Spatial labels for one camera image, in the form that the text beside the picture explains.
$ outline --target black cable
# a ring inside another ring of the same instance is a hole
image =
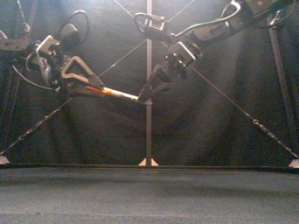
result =
[[[229,8],[232,5],[236,6],[237,11],[236,11],[232,15],[229,15],[228,17],[224,17],[224,16],[225,16],[225,12],[226,12],[228,8]],[[194,30],[195,28],[199,28],[199,27],[203,27],[203,26],[210,26],[210,25],[218,25],[218,24],[221,24],[221,23],[225,23],[225,22],[228,22],[229,20],[232,20],[232,19],[240,14],[240,12],[241,12],[241,4],[240,4],[238,2],[236,2],[236,0],[233,0],[233,2],[232,2],[232,3],[228,5],[228,7],[225,8],[225,11],[222,12],[222,15],[221,15],[221,18],[220,18],[220,19],[217,19],[217,20],[214,20],[214,21],[210,21],[210,22],[208,22],[208,23],[195,24],[195,25],[190,26],[190,27],[189,27],[185,31],[182,31],[181,33],[174,34],[174,36],[175,36],[177,38],[179,38],[186,32]],[[137,26],[138,30],[145,34],[145,30],[143,30],[143,28],[142,28],[142,24],[141,24],[141,22],[138,21],[138,19],[139,19],[141,17],[143,17],[143,18],[151,18],[151,15],[145,14],[145,13],[137,13],[137,14],[135,14],[135,26]]]
[[[45,90],[55,91],[55,89],[53,89],[53,88],[50,88],[50,87],[43,87],[43,86],[41,86],[39,84],[34,83],[31,80],[29,80],[29,79],[23,76],[23,74],[21,73],[21,71],[17,69],[15,66],[13,66],[13,68],[14,68],[14,70],[15,70],[18,76],[19,76],[27,83],[30,83],[33,86],[35,86],[35,87],[38,87],[38,88],[42,88],[42,89],[45,89]]]
[[[83,43],[90,35],[90,17],[89,14],[85,10],[77,10],[73,12],[73,14],[70,15],[70,17],[67,18],[67,21],[62,24],[61,29],[58,30],[57,34],[58,36],[61,36],[62,30],[65,28],[65,26],[69,24],[69,22],[71,21],[73,18],[75,18],[78,15],[83,15],[87,21],[87,32],[86,32],[86,36],[85,38],[81,40],[81,43]]]
[[[190,26],[185,31],[182,31],[181,33],[175,34],[174,36],[175,36],[177,38],[179,38],[186,32],[190,32],[190,31],[194,30],[195,28],[205,27],[205,26],[212,26],[212,25],[218,25],[218,24],[221,24],[221,23],[229,22],[229,20],[232,20],[232,19],[240,14],[241,9],[242,9],[242,8],[241,8],[241,4],[240,4],[238,2],[236,2],[236,0],[233,0],[233,2],[230,3],[230,5],[228,5],[226,9],[228,9],[232,5],[234,5],[234,6],[237,7],[237,11],[236,11],[232,15],[229,15],[228,17],[224,17],[224,18],[221,18],[221,19],[217,19],[217,20],[214,20],[214,21],[212,21],[212,22],[202,23],[202,24],[195,24],[195,25]]]
[[[137,26],[137,29],[145,34],[145,30],[142,29],[142,24],[141,22],[138,21],[138,19],[143,17],[143,18],[151,18],[151,15],[146,14],[146,13],[137,13],[135,14],[135,26]]]
[[[274,20],[272,21],[270,25],[265,25],[265,26],[264,25],[254,25],[254,27],[258,28],[258,29],[270,29],[270,28],[274,28],[278,25],[281,25],[290,18],[292,14],[294,13],[296,3],[297,3],[297,0],[294,0],[293,5],[292,5],[292,9],[288,12],[286,16],[277,23],[274,23],[277,21],[277,17],[276,17]]]

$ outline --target black backdrop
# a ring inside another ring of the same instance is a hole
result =
[[[33,2],[22,1],[26,19]],[[195,23],[216,19],[229,2],[157,0],[154,14],[173,19],[171,29],[179,32]],[[191,5],[174,18],[189,3]],[[66,53],[85,59],[107,87],[138,95],[146,84],[147,45],[133,17],[122,7],[133,15],[146,12],[146,0],[42,0],[34,20],[33,39],[43,40],[53,35],[67,16],[77,10],[85,10],[91,25],[89,40]],[[21,34],[15,27],[22,22],[17,16],[15,1],[2,1],[0,11],[0,30],[10,38],[18,37]],[[85,33],[82,17],[73,22]],[[280,29],[280,38],[297,115],[298,10]],[[154,64],[162,62],[166,51],[163,44],[154,43]],[[194,68],[272,129],[277,137],[293,146],[269,30],[250,28],[213,45]],[[5,111],[10,103],[9,84],[14,74],[7,71],[5,63],[0,71]],[[26,75],[43,84],[39,72]],[[2,149],[66,100],[66,97],[22,81],[11,129],[2,125]],[[153,155],[159,165],[286,166],[292,162],[292,154],[195,71],[187,80],[178,81],[174,89],[154,98],[153,119]],[[146,158],[146,106],[110,97],[77,98],[6,155],[15,163],[138,165]]]

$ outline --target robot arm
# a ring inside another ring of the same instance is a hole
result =
[[[169,31],[169,23],[163,17],[138,13],[135,15],[138,30],[151,40],[173,45],[163,64],[154,68],[141,92],[139,101],[147,101],[159,92],[170,89],[175,78],[187,77],[189,68],[202,57],[202,50],[209,45],[242,32],[290,4],[296,4],[296,0],[233,0],[220,19],[195,24],[178,34]],[[145,24],[141,23],[141,18],[145,18]],[[163,82],[158,87],[153,87],[155,77]]]
[[[82,58],[62,53],[65,49],[71,49],[73,45],[82,43],[73,24],[66,23],[61,28],[62,41],[49,36],[41,44],[27,37],[10,39],[0,31],[0,60],[29,60],[29,57],[37,54],[38,60],[31,60],[31,63],[42,69],[42,76],[51,89],[61,91],[62,88],[67,88],[71,95],[97,97],[114,95],[133,102],[145,103],[153,96],[174,86],[174,79],[187,77],[189,68],[202,56],[203,48],[228,39],[294,3],[296,0],[233,0],[220,19],[195,24],[178,34],[169,31],[169,23],[163,17],[138,13],[135,15],[138,30],[147,38],[173,45],[163,64],[154,67],[139,96],[107,88]],[[145,18],[145,24],[141,23],[139,18]],[[74,67],[78,67],[79,72],[73,71]],[[158,87],[153,87],[155,78],[163,83]]]

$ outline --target metal pole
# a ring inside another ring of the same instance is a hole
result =
[[[299,141],[298,141],[298,131],[296,127],[296,115],[293,112],[293,103],[292,103],[289,89],[288,89],[286,72],[285,72],[282,53],[281,53],[280,43],[278,43],[277,28],[272,28],[269,32],[270,32],[270,39],[272,39],[274,56],[276,56],[276,67],[278,72],[281,91],[282,91],[284,102],[285,102],[285,114],[286,114],[289,133],[290,133],[292,144],[293,144],[292,148],[294,148],[298,151]]]
[[[153,14],[153,0],[147,0],[147,14]],[[153,73],[153,40],[147,40],[147,79]],[[146,105],[146,166],[153,166],[153,99]]]

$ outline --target gray floor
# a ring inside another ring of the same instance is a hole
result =
[[[299,175],[0,170],[0,223],[299,223]]]

